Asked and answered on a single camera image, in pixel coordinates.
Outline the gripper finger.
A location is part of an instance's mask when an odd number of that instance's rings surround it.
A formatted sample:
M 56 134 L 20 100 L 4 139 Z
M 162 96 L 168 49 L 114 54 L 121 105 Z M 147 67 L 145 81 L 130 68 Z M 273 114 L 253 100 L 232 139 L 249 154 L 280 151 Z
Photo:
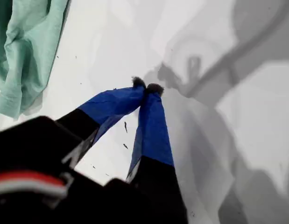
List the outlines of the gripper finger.
M 139 77 L 131 87 L 106 90 L 57 119 L 75 136 L 95 143 L 124 116 L 134 112 L 144 99 L 146 85 Z
M 141 103 L 129 183 L 139 193 L 140 221 L 186 224 L 187 209 L 178 185 L 161 96 L 164 88 L 149 84 Z

